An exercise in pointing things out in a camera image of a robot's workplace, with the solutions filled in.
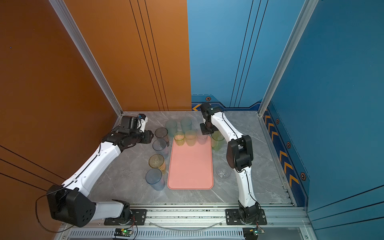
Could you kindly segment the pale pink clear glass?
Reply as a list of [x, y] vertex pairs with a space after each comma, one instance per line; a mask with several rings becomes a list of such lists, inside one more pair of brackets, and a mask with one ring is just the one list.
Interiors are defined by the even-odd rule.
[[203, 145], [207, 142], [208, 135], [203, 135], [201, 132], [197, 132], [197, 141], [200, 145]]

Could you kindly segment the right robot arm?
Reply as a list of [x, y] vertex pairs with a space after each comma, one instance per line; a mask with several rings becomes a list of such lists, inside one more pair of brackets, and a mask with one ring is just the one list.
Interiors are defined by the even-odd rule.
[[227, 162], [235, 171], [239, 187], [240, 219], [244, 224], [250, 225], [261, 213], [252, 183], [252, 161], [254, 160], [252, 139], [249, 135], [239, 132], [220, 107], [212, 107], [210, 103], [203, 103], [200, 111], [204, 119], [204, 122], [200, 124], [202, 134], [219, 132], [228, 144]]

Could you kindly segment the yellow-green short glass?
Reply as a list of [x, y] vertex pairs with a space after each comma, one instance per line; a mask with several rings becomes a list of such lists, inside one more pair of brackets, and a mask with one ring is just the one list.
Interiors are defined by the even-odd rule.
[[185, 132], [185, 140], [189, 147], [192, 147], [196, 144], [197, 134], [194, 130], [189, 130]]

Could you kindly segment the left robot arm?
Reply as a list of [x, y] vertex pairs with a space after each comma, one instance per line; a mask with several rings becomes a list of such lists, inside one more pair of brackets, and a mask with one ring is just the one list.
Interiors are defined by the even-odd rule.
[[121, 225], [133, 221], [128, 202], [93, 202], [88, 195], [101, 174], [124, 150], [152, 142], [154, 134], [145, 129], [147, 122], [145, 114], [123, 116], [121, 123], [101, 138], [96, 151], [69, 179], [49, 188], [46, 197], [54, 220], [76, 227], [101, 219], [112, 219]]

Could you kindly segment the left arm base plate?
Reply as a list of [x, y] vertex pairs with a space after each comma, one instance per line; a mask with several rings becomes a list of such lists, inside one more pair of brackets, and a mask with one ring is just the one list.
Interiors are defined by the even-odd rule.
[[146, 209], [130, 209], [123, 212], [118, 218], [106, 218], [105, 226], [143, 226], [147, 217]]

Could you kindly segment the small green glass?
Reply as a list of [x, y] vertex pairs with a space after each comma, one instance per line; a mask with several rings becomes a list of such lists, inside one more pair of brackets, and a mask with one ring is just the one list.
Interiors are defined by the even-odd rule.
[[184, 145], [184, 143], [185, 143], [185, 134], [183, 132], [181, 132], [181, 131], [176, 132], [175, 135], [174, 135], [174, 140], [175, 140], [175, 143], [178, 146]]

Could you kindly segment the clear short glass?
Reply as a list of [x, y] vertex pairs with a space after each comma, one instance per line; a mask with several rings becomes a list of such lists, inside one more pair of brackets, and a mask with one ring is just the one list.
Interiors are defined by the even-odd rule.
[[232, 174], [232, 169], [227, 165], [219, 165], [215, 169], [216, 177], [219, 181], [227, 181]]

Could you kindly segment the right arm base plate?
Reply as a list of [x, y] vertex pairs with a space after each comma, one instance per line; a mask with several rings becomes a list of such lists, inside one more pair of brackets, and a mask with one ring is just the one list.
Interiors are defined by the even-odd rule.
[[240, 212], [240, 209], [226, 209], [225, 210], [226, 223], [229, 226], [234, 225], [259, 225], [266, 226], [268, 224], [265, 211], [259, 209], [255, 214], [250, 216], [246, 215], [243, 212]]

